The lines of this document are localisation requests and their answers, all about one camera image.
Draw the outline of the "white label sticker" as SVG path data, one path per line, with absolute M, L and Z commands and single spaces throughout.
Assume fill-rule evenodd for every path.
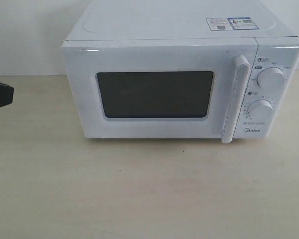
M 206 21 L 211 31 L 234 30 L 227 18 L 207 18 Z

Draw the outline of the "white lower timer knob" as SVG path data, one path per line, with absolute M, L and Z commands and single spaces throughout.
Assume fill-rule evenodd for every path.
M 273 114 L 273 107 L 267 100 L 257 100 L 252 102 L 247 112 L 252 120 L 269 120 Z

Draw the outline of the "white microwave door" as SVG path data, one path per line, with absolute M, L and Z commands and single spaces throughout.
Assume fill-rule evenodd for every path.
M 253 38 L 62 44 L 86 138 L 234 137 Z

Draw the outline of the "white upper power knob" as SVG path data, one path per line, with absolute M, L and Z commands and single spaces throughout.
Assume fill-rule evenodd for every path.
M 264 90 L 275 90 L 282 87 L 286 78 L 281 69 L 271 67 L 262 71 L 257 77 L 257 84 Z

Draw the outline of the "blue label sticker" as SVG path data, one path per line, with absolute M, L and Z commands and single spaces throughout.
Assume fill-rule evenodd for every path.
M 234 30 L 258 30 L 259 28 L 250 17 L 229 17 Z

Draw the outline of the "white Midea microwave oven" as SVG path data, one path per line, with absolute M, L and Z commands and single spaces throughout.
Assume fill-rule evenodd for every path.
M 211 31 L 206 21 L 229 17 L 250 17 L 259 29 Z M 233 139 L 266 137 L 299 61 L 299 37 L 258 0 L 94 0 L 64 42 L 230 38 L 258 45 Z M 286 82 L 268 91 L 257 77 L 271 67 L 281 69 Z M 271 103 L 270 119 L 249 117 L 247 108 L 257 100 Z

